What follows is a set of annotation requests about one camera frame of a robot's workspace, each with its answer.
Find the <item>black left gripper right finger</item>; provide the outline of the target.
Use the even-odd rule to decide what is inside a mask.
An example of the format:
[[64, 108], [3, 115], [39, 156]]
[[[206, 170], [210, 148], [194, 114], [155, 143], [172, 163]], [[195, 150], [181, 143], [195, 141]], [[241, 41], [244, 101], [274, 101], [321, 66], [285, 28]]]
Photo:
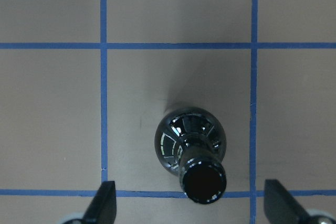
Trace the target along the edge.
[[277, 179], [264, 184], [264, 213], [269, 223], [309, 223], [310, 215]]

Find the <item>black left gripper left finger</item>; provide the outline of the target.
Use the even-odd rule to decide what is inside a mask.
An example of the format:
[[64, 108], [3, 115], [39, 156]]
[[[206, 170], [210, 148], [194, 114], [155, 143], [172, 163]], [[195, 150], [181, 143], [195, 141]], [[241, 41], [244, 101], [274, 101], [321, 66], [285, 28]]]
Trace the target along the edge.
[[117, 215], [114, 181], [101, 184], [83, 215], [84, 223], [113, 224]]

